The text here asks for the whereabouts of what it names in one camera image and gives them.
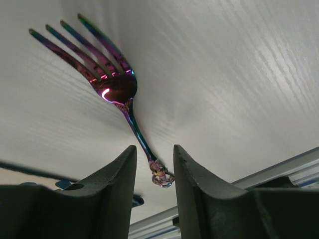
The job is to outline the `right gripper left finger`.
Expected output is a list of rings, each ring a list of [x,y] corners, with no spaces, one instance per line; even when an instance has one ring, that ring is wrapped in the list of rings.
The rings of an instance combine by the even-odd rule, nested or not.
[[[3,239],[126,239],[129,234],[137,149],[70,185],[2,185]]]

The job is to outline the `iridescent purple fork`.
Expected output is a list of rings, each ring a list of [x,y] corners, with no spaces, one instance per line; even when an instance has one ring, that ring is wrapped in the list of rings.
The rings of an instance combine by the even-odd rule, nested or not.
[[[45,26],[46,30],[77,54],[83,60],[83,63],[36,30],[29,29],[29,34],[77,70],[102,99],[113,104],[123,113],[147,157],[152,172],[152,182],[162,188],[170,187],[175,181],[174,174],[168,171],[148,146],[134,116],[133,102],[138,90],[138,83],[132,67],[119,48],[97,26],[80,13],[77,17],[105,47],[112,56],[112,60],[63,20],[60,22],[61,26],[95,55],[97,60],[92,59],[86,52],[48,24]]]

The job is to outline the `blue metallic spoon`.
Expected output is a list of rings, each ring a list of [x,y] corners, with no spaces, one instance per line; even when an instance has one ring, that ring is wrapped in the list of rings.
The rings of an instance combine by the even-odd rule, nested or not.
[[[61,190],[66,189],[72,183],[68,180],[59,180],[55,183],[55,186]],[[144,204],[144,200],[140,195],[133,195],[132,207],[138,207]]]

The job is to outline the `blue cartoon placemat cloth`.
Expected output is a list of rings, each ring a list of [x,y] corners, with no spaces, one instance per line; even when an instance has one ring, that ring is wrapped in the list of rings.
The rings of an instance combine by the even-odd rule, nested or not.
[[[16,171],[16,172],[20,172],[20,173],[24,173],[28,175],[35,175],[35,176],[40,176],[44,178],[52,178],[52,179],[57,179],[62,181],[69,181],[71,183],[75,183],[79,181],[79,179],[74,179],[71,177],[67,177],[67,176],[63,176],[63,175],[59,175],[55,173],[50,173],[40,169],[26,167],[23,165],[13,164],[13,163],[5,162],[3,160],[0,161],[0,167],[3,169],[12,170],[12,171]]]

